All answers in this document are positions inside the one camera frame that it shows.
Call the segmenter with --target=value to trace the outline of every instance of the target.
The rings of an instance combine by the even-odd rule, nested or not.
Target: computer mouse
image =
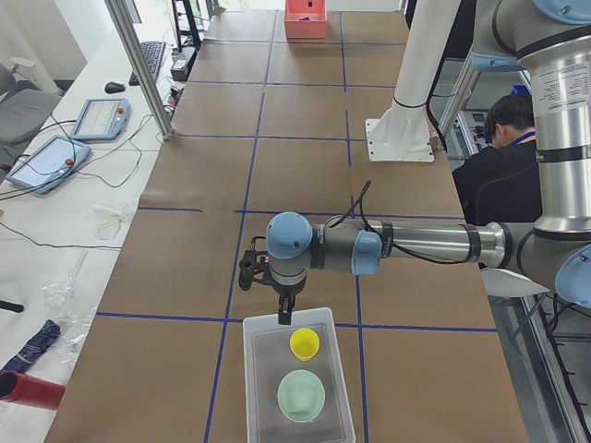
[[[110,81],[104,85],[104,91],[107,94],[115,94],[116,92],[123,92],[126,90],[126,85],[119,83],[118,81]]]

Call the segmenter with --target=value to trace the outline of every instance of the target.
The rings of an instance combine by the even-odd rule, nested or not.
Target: black hair
[[[520,131],[533,127],[532,96],[529,94],[506,95],[492,105],[484,123],[484,137],[487,143],[490,143],[495,136],[497,124],[510,125]]]

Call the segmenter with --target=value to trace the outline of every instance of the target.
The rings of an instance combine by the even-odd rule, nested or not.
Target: light green plate
[[[324,407],[324,387],[310,371],[297,369],[283,377],[277,389],[283,415],[297,423],[314,420]]]

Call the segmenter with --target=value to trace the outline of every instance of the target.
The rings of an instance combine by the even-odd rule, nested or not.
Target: transparent plastic tray
[[[320,337],[318,353],[307,362],[299,361],[289,349],[291,334],[303,327],[314,329]],[[328,307],[295,311],[289,326],[278,324],[276,314],[245,318],[243,332],[248,443],[355,443],[341,356]],[[326,394],[322,411],[307,423],[289,420],[277,403],[279,383],[296,369],[316,374]]]

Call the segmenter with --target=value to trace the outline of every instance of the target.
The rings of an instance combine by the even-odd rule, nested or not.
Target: blue umbrella
[[[37,332],[20,352],[12,357],[2,368],[2,371],[17,371],[24,373],[29,366],[37,361],[45,351],[59,337],[60,329],[52,320],[47,320],[41,330]]]

